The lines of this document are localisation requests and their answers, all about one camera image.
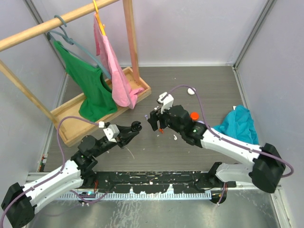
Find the black charging case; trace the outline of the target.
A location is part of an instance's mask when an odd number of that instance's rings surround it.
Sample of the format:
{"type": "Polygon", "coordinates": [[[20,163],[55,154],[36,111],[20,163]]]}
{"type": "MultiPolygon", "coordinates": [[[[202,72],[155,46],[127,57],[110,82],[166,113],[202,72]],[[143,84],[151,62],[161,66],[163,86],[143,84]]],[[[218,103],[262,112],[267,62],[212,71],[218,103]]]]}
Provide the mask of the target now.
{"type": "Polygon", "coordinates": [[[139,132],[142,129],[141,122],[134,121],[131,124],[132,132],[139,132]]]}

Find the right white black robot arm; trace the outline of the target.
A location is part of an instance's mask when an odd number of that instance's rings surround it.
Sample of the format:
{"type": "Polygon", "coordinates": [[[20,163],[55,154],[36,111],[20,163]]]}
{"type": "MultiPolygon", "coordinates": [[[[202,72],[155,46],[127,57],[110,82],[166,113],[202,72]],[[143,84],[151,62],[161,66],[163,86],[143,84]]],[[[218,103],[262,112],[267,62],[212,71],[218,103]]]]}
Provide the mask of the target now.
{"type": "Polygon", "coordinates": [[[199,121],[199,114],[189,113],[181,105],[150,112],[147,119],[154,131],[170,128],[189,145],[219,152],[236,160],[237,164],[216,162],[208,172],[213,187],[238,181],[252,183],[258,189],[274,193],[283,177],[286,165],[275,146],[249,144],[228,137],[199,121]]]}

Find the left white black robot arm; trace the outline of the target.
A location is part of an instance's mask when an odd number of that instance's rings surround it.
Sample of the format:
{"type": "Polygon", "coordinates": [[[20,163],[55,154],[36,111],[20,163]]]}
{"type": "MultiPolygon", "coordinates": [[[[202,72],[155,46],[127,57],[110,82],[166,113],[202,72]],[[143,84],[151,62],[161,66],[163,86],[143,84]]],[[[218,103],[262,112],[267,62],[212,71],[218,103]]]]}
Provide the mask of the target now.
{"type": "Polygon", "coordinates": [[[85,136],[77,152],[56,170],[23,186],[14,183],[2,201],[1,222],[7,218],[12,227],[21,228],[60,195],[82,186],[92,187],[96,180],[93,171],[98,163],[96,158],[115,146],[123,148],[141,129],[139,121],[132,122],[129,127],[105,123],[104,137],[85,136]]]}

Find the orange charging case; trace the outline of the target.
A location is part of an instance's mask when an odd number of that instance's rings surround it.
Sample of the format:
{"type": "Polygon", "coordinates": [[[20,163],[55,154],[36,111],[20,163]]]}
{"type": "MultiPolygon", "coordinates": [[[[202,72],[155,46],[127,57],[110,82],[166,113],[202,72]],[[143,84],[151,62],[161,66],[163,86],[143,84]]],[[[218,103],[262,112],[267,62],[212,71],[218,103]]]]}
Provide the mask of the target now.
{"type": "Polygon", "coordinates": [[[197,120],[199,120],[200,115],[197,112],[192,112],[190,114],[190,117],[192,120],[197,121],[197,120]]]}

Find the white round charging case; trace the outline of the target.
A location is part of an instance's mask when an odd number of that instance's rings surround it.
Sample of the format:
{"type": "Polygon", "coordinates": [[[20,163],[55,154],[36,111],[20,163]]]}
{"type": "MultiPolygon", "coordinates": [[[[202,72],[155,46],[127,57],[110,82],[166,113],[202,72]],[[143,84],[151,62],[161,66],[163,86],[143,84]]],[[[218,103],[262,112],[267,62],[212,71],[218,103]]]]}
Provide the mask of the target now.
{"type": "Polygon", "coordinates": [[[195,89],[195,88],[188,88],[187,93],[188,93],[189,95],[195,95],[196,89],[195,89]]]}

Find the pink cloth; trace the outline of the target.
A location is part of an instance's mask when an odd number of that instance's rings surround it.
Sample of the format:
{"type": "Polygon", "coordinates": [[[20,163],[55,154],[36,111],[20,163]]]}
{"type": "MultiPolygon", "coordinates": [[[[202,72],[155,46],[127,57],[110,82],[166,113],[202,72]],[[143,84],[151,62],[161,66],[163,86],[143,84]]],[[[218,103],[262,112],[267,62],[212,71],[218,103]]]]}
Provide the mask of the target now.
{"type": "Polygon", "coordinates": [[[96,55],[104,68],[109,72],[112,81],[112,98],[117,105],[134,109],[138,94],[144,91],[144,88],[132,89],[128,78],[120,67],[115,52],[107,38],[103,35],[98,20],[94,16],[94,37],[96,46],[96,55]]]}

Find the green shirt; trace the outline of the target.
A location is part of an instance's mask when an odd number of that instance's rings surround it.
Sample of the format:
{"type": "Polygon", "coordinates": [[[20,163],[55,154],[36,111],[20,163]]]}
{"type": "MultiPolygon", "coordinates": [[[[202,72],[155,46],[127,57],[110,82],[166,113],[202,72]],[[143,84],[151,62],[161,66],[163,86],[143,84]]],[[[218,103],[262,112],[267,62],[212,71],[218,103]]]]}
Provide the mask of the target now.
{"type": "Polygon", "coordinates": [[[54,41],[53,44],[66,65],[66,73],[85,95],[79,114],[91,122],[96,122],[106,115],[117,112],[112,90],[105,82],[101,68],[77,58],[64,49],[59,41],[54,41]]]}

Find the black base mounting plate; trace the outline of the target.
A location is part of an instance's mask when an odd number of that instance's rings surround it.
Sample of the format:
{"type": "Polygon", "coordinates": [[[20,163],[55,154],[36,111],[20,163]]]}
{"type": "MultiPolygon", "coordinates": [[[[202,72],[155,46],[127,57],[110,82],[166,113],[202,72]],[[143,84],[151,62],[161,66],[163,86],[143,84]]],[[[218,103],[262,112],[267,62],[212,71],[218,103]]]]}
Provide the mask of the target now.
{"type": "Polygon", "coordinates": [[[204,193],[222,188],[223,183],[202,171],[97,171],[83,186],[110,193],[132,190],[136,194],[166,193],[172,186],[173,193],[179,194],[204,193]]]}

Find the teal cloth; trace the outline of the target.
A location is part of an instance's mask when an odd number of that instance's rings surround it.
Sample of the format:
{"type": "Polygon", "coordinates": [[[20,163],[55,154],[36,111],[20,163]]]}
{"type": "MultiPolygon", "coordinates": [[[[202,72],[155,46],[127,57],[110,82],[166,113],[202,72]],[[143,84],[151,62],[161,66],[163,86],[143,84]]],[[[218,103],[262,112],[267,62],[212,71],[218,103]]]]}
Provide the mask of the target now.
{"type": "Polygon", "coordinates": [[[227,114],[220,125],[213,129],[239,141],[259,145],[258,135],[250,111],[242,105],[227,114]]]}

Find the yellow hanger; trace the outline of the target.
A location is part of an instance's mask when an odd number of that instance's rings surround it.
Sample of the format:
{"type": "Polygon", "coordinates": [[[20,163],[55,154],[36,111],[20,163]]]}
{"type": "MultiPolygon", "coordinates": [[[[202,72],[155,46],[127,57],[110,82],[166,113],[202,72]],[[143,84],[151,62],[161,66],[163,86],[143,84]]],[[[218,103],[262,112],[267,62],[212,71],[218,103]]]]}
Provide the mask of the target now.
{"type": "Polygon", "coordinates": [[[98,10],[98,7],[97,7],[96,0],[93,0],[93,5],[94,5],[94,8],[95,8],[95,18],[97,20],[100,31],[101,31],[103,36],[106,36],[105,30],[104,30],[105,29],[104,24],[102,24],[102,22],[100,20],[100,17],[99,17],[99,10],[98,10]]]}

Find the blue-grey hanger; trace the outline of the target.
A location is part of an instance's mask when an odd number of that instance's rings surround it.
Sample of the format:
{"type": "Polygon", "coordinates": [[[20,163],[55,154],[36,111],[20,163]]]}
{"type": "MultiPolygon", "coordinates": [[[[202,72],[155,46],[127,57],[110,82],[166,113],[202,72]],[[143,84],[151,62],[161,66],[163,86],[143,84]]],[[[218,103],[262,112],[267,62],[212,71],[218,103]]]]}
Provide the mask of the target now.
{"type": "Polygon", "coordinates": [[[90,64],[89,62],[87,62],[86,60],[84,60],[82,57],[80,57],[78,54],[76,54],[75,52],[67,49],[66,47],[63,47],[64,50],[66,50],[67,52],[69,52],[70,54],[76,56],[77,58],[81,59],[82,61],[88,63],[89,65],[93,66],[94,68],[100,67],[103,74],[108,78],[108,79],[112,79],[111,75],[109,73],[109,71],[103,66],[103,64],[95,57],[93,56],[85,47],[83,47],[82,45],[80,45],[79,43],[77,43],[75,40],[73,40],[72,38],[70,38],[65,29],[62,28],[62,26],[59,26],[59,28],[62,30],[63,33],[57,32],[55,30],[50,30],[46,33],[47,39],[48,41],[56,41],[56,39],[54,38],[54,36],[52,35],[52,33],[59,35],[63,38],[63,40],[70,44],[70,45],[75,45],[76,47],[78,47],[80,50],[82,50],[84,53],[86,53],[95,63],[95,65],[90,64]]]}

